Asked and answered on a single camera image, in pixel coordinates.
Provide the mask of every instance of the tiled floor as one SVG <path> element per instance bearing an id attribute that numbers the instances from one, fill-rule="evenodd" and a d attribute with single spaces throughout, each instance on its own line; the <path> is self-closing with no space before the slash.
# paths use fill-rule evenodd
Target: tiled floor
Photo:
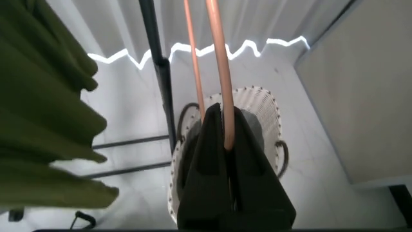
<path id="1" fill-rule="evenodd" d="M 286 48 L 268 46 L 261 57 L 250 50 L 230 62 L 233 88 L 262 86 L 270 90 L 281 110 L 283 135 L 290 149 L 290 165 L 281 183 L 297 211 L 294 228 L 393 228 L 405 222 L 386 188 L 353 189 L 291 65 Z M 199 59 L 204 95 L 220 92 L 214 54 Z M 137 70 L 127 58 L 99 64 L 99 88 L 82 99 L 108 120 L 107 130 L 95 144 L 167 133 L 160 92 L 152 64 Z M 172 63 L 175 118 L 188 102 L 196 101 L 191 57 L 175 54 Z M 77 174 L 170 160 L 168 140 L 108 148 L 106 164 L 82 160 L 56 164 Z M 119 198 L 107 209 L 83 210 L 99 228 L 176 228 L 167 212 L 169 168 L 102 178 L 120 188 Z M 7 222 L 0 216 L 0 231 L 69 228 L 75 209 L 27 209 L 24 220 Z M 84 223 L 78 220 L 76 226 Z"/>

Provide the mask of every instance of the sunlight strip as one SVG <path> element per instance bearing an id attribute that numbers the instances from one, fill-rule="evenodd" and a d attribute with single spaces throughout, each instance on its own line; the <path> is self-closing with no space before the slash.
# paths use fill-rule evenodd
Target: sunlight strip
<path id="1" fill-rule="evenodd" d="M 303 36 L 299 36 L 296 39 L 293 39 L 289 42 L 286 42 L 284 40 L 281 39 L 267 39 L 266 43 L 267 44 L 278 44 L 281 46 L 291 46 L 295 43 L 298 42 L 302 42 L 304 43 L 304 45 L 306 46 L 307 49 L 310 49 L 309 44 L 307 42 L 307 40 L 303 37 Z M 235 59 L 237 56 L 239 56 L 245 49 L 246 47 L 249 47 L 252 49 L 253 54 L 256 57 L 260 57 L 261 53 L 258 51 L 258 47 L 256 46 L 256 43 L 250 40 L 245 40 L 245 42 L 243 42 L 242 46 L 234 53 L 231 53 L 229 50 L 229 46 L 226 44 L 226 52 L 227 52 L 227 57 L 229 60 L 233 60 Z M 169 61 L 172 62 L 173 59 L 173 54 L 177 51 L 181 51 L 181 52 L 191 52 L 191 46 L 188 44 L 182 44 L 182 43 L 175 43 L 172 48 L 171 48 L 171 53 L 170 53 L 170 57 L 169 57 Z M 205 47 L 202 50 L 196 49 L 196 55 L 198 57 L 202 57 L 208 53 L 211 53 L 214 51 L 214 45 L 210 45 Z M 122 58 L 124 56 L 128 56 L 130 61 L 139 69 L 142 70 L 144 67 L 144 64 L 146 63 L 146 61 L 152 56 L 152 53 L 150 52 L 150 50 L 147 50 L 142 57 L 142 60 L 139 62 L 137 62 L 131 55 L 129 55 L 129 52 L 127 51 L 127 49 L 123 49 L 117 53 L 115 53 L 114 55 L 112 55 L 109 58 L 105 58 L 101 55 L 97 55 L 97 54 L 92 54 L 92 53 L 88 53 L 89 57 L 92 58 L 95 61 L 99 61 L 105 64 L 111 64 L 113 62 L 115 62 L 117 59 Z"/>

